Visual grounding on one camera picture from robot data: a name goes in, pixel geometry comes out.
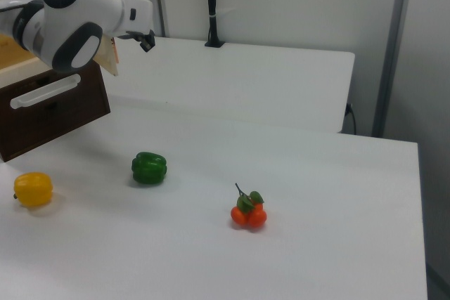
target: orange tomato cluster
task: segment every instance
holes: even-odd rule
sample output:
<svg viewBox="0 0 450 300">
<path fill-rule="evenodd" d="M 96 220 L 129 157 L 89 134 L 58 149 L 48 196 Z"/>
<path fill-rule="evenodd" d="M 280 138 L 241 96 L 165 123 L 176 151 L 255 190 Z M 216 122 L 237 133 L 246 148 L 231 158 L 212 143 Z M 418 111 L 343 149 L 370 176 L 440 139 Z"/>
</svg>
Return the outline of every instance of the orange tomato cluster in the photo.
<svg viewBox="0 0 450 300">
<path fill-rule="evenodd" d="M 252 191 L 246 195 L 239 188 L 239 198 L 236 206 L 231 209 L 231 218 L 240 226 L 247 224 L 252 228 L 263 226 L 267 220 L 267 213 L 264 211 L 262 204 L 264 200 L 257 191 Z"/>
</svg>

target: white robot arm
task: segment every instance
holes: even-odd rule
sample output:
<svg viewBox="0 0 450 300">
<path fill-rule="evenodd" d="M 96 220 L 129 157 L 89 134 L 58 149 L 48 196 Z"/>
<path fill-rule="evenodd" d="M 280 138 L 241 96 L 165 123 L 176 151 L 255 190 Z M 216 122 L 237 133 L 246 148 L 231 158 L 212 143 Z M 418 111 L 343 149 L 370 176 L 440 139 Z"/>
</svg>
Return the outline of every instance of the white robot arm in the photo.
<svg viewBox="0 0 450 300">
<path fill-rule="evenodd" d="M 0 32 L 57 72 L 76 72 L 95 56 L 102 34 L 155 45 L 147 0 L 0 0 Z"/>
</svg>

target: yellow bell pepper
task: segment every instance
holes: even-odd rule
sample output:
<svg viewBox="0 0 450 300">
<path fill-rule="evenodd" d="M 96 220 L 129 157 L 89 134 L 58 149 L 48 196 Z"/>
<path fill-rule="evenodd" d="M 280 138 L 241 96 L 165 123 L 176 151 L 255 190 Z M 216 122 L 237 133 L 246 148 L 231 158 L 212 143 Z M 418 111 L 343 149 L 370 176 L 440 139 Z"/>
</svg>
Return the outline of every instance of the yellow bell pepper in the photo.
<svg viewBox="0 0 450 300">
<path fill-rule="evenodd" d="M 52 196 L 53 185 L 48 175 L 42 172 L 30 172 L 17 177 L 14 181 L 14 198 L 26 207 L 46 204 Z"/>
</svg>

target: green bell pepper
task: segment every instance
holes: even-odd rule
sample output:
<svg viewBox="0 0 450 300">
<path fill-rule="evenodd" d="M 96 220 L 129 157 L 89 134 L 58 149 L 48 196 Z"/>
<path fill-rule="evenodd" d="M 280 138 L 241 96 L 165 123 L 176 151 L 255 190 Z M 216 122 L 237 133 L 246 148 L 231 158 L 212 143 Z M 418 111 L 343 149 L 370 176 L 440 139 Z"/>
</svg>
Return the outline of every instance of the green bell pepper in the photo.
<svg viewBox="0 0 450 300">
<path fill-rule="evenodd" d="M 151 152 L 140 152 L 133 159 L 133 179 L 142 184 L 161 183 L 167 172 L 166 159 Z"/>
</svg>

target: wooden drawer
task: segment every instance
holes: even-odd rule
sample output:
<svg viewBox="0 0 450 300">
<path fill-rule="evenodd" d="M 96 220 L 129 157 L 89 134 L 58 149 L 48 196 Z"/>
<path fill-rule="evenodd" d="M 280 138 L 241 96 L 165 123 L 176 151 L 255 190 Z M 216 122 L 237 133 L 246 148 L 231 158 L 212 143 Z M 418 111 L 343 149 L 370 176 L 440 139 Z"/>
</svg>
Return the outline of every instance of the wooden drawer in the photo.
<svg viewBox="0 0 450 300">
<path fill-rule="evenodd" d="M 81 72 L 76 87 L 29 107 L 13 109 L 11 100 L 74 73 L 53 70 L 0 89 L 0 154 L 5 162 L 110 112 L 97 63 Z"/>
</svg>

